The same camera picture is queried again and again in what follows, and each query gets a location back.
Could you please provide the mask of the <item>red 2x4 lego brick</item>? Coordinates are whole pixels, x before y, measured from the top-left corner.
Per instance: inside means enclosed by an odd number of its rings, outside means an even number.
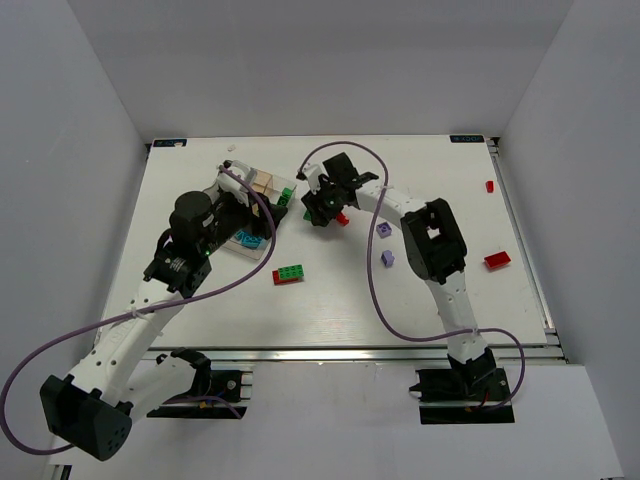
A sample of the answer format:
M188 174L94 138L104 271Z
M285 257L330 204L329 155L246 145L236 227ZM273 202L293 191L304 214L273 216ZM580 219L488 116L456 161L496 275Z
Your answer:
M506 251L500 251L484 258L484 264L490 271L507 266L511 262L511 257Z

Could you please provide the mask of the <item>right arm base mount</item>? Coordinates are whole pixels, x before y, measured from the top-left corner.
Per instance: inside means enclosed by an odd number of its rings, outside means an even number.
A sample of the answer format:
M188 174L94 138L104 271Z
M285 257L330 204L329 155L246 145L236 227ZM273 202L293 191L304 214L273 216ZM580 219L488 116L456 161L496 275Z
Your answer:
M471 390L449 369L416 371L417 382L408 392L419 403L422 425L513 424L515 415L505 371L497 369Z

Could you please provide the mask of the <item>purple lego brick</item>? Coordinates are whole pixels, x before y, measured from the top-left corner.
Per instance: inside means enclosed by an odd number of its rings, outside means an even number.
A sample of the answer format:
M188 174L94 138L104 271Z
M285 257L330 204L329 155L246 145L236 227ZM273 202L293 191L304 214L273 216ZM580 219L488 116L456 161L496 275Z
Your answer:
M384 250L381 254L381 261L386 268L390 268L395 262L395 256L391 250Z
M380 238L387 238L392 234L392 228L387 222L377 224L375 229Z

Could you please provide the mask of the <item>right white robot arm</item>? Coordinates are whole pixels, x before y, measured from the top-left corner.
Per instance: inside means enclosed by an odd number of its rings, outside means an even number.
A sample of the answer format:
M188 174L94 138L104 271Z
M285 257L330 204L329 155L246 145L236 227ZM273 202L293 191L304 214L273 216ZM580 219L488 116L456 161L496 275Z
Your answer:
M314 226L327 226L349 206L401 230L409 266L435 300L458 394L472 397L480 392L496 363L471 307L467 247L449 204L414 199L390 186L387 176L360 174L344 153L322 165L304 162L296 178L308 183L302 202Z

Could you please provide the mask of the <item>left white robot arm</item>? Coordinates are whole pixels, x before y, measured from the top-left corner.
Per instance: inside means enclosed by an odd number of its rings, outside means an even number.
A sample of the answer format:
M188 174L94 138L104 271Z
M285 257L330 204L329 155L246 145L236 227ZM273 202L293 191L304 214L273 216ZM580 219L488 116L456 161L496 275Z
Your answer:
M209 275L210 255L241 230L270 238L287 211L286 202L271 202L264 194L248 203L219 188L179 196L127 307L127 319L106 326L64 378L50 376L42 385L49 430L106 461L123 446L133 424L165 401L207 395L211 362L193 349L181 347L160 357L138 380L131 375Z

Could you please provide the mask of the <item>cyan 2x4 lego brick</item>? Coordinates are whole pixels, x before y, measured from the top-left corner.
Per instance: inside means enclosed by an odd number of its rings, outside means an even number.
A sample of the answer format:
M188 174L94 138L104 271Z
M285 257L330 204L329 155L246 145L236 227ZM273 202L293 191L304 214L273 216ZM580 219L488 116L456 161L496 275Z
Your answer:
M263 242L263 238L260 236L254 236L247 232L241 231L236 235L236 240L243 248L256 250Z

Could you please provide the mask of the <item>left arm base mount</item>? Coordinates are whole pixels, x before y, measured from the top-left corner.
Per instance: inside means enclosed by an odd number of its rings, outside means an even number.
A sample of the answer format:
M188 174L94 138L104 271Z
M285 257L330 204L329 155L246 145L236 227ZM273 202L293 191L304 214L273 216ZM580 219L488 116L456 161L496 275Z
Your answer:
M148 418L187 420L241 420L251 398L252 373L214 368L211 359L193 349L179 348L156 358L186 361L195 372L191 387L150 411Z

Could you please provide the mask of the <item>green sloped lego brick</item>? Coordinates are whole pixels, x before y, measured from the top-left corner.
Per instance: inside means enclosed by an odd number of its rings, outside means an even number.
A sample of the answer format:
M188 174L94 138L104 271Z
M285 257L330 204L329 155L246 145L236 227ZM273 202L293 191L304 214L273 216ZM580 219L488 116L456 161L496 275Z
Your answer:
M281 195L278 199L277 204L279 206L287 206L292 198L293 191L289 188L284 188L281 192Z

